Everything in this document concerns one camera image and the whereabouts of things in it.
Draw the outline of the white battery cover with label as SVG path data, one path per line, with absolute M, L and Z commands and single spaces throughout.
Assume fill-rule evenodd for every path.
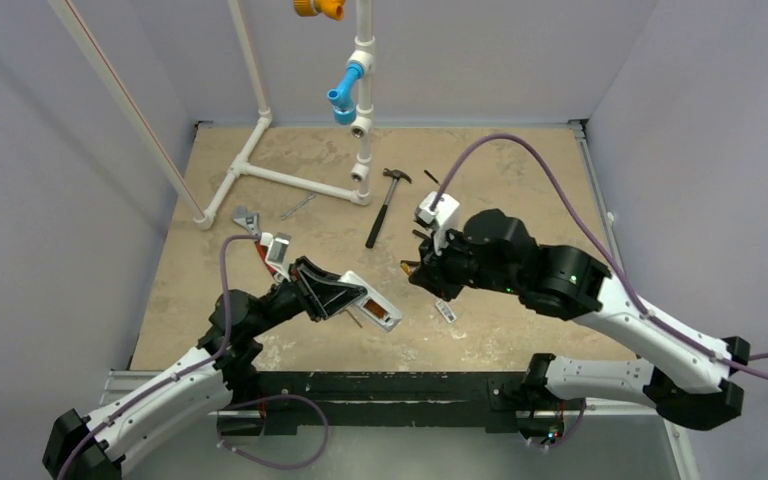
M 435 302 L 435 307 L 439 312 L 439 314 L 447 323 L 452 324 L 457 320 L 456 314 L 454 313 L 454 311 L 452 310 L 452 308 L 447 302 L 441 299 L 438 299 Z

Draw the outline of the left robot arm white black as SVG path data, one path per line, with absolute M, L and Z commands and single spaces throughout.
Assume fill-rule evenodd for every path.
M 81 415 L 58 417 L 42 464 L 54 479 L 121 479 L 138 463 L 208 413 L 244 409 L 258 395 L 252 362 L 256 337 L 305 314 L 313 321 L 364 305 L 370 287 L 301 257 L 289 276 L 256 297 L 227 289 L 217 300 L 208 332 L 173 365 L 126 396 Z

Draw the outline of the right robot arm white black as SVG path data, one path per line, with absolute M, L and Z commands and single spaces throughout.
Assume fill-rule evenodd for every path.
M 612 338 L 634 353 L 626 361 L 534 355 L 520 394 L 531 405 L 579 398 L 630 402 L 682 427 L 709 431 L 740 416 L 744 392 L 731 377 L 750 346 L 714 338 L 634 303 L 618 275 L 585 251 L 542 245 L 525 224 L 498 209 L 473 215 L 462 229 L 441 209 L 420 207 L 427 229 L 410 282 L 450 301 L 467 287 L 514 295 L 526 309 Z

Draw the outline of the orange black pliers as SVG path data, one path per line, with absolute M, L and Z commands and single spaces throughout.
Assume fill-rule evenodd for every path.
M 427 233 L 425 233 L 425 232 L 423 232 L 423 231 L 420 231 L 420 230 L 418 230 L 418 229 L 413 229 L 413 230 L 412 230 L 412 235 L 413 235 L 413 236 L 415 236 L 415 237 L 416 237 L 416 238 L 417 238 L 417 239 L 420 241 L 420 243 L 421 243 L 423 240 L 431 239 L 431 237 L 430 237 L 430 236 L 429 236 Z M 417 261 L 417 262 L 419 262 L 419 263 L 421 264 L 421 262 L 420 262 L 419 260 L 409 260 L 409 259 L 403 259 L 403 260 L 401 260 L 401 261 L 405 261 L 405 260 L 407 260 L 407 261 Z

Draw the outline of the hex key near front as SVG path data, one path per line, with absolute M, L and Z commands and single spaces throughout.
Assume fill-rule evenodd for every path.
M 351 311 L 346 310 L 345 313 L 352 319 L 352 321 L 355 323 L 355 325 L 358 326 L 358 328 L 363 328 L 363 325 L 360 322 L 360 320 Z

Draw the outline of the silver flat wrench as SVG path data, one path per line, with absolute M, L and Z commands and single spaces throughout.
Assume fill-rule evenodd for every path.
M 290 209 L 288 209 L 286 212 L 281 214 L 279 217 L 281 221 L 287 220 L 289 217 L 291 217 L 295 212 L 303 208 L 305 205 L 307 205 L 310 201 L 312 201 L 314 198 L 316 198 L 315 193 L 309 193 L 303 200 L 299 201 L 297 204 L 292 206 Z

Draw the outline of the red adjustable wrench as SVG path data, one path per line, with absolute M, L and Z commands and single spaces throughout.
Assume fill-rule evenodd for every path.
M 257 212 L 249 211 L 244 205 L 236 206 L 231 213 L 232 221 L 244 228 L 249 234 L 260 237 L 262 232 L 259 226 L 259 214 Z M 257 252 L 261 258 L 264 267 L 269 272 L 270 277 L 274 281 L 279 280 L 277 271 L 266 262 L 266 248 L 260 243 L 259 240 L 254 241 Z

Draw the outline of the small black screwdriver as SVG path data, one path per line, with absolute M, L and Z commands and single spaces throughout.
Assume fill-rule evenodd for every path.
M 435 185 L 440 186 L 440 181 L 427 169 L 423 170 L 425 176 L 427 176 Z

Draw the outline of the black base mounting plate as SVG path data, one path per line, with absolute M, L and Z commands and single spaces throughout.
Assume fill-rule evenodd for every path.
M 332 427 L 479 428 L 487 433 L 542 437 L 564 428 L 562 417 L 580 412 L 581 399 L 559 400 L 533 388 L 524 372 L 262 372 L 232 402 L 281 393 L 313 400 Z M 320 426 L 305 404 L 267 404 L 270 424 L 295 418 Z M 255 409 L 223 411 L 217 426 L 228 437 L 261 435 Z

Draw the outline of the blue pipe fitting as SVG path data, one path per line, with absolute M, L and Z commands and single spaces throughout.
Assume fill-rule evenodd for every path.
M 364 67 L 356 62 L 346 66 L 345 73 L 335 88 L 327 92 L 327 99 L 332 107 L 335 121 L 340 125 L 350 125 L 356 119 L 356 105 L 352 91 L 356 83 L 365 75 Z

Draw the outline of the orange pipe fitting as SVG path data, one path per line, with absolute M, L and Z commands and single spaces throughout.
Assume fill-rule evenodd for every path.
M 341 21 L 344 17 L 345 0 L 294 0 L 293 8 L 301 17 L 324 15 L 329 19 Z

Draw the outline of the black handled claw hammer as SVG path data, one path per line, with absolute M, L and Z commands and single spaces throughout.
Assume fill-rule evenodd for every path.
M 385 218 L 386 218 L 386 215 L 387 215 L 390 203 L 392 201 L 392 198 L 393 198 L 393 196 L 395 194 L 395 191 L 397 189 L 397 186 L 398 186 L 399 182 L 402 181 L 402 180 L 406 181 L 407 183 L 411 183 L 412 182 L 411 176 L 409 174 L 407 174 L 406 172 L 404 172 L 402 170 L 399 170 L 399 169 L 388 169 L 388 168 L 385 168 L 383 170 L 383 175 L 385 177 L 387 177 L 387 178 L 390 178 L 391 179 L 391 183 L 390 183 L 390 186 L 388 188 L 387 194 L 386 194 L 386 196 L 384 198 L 384 201 L 383 201 L 383 203 L 382 203 L 382 205 L 381 205 L 381 207 L 380 207 L 380 209 L 378 211 L 378 214 L 377 214 L 377 216 L 376 216 L 376 218 L 375 218 L 375 220 L 374 220 L 374 222 L 372 224 L 372 227 L 371 227 L 371 229 L 369 231 L 367 239 L 366 239 L 366 241 L 364 243 L 364 246 L 367 249 L 372 249 L 375 246 L 375 243 L 376 243 L 376 241 L 378 239 L 378 236 L 380 234 L 380 231 L 381 231 L 381 229 L 383 227 L 383 223 L 385 221 Z

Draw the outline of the aluminium rail frame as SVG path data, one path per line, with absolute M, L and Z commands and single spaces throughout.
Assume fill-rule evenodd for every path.
M 263 467 L 219 447 L 215 419 L 167 440 L 132 479 L 695 479 L 681 429 L 631 405 L 591 400 L 577 430 L 547 452 L 481 428 L 333 426 L 305 469 Z

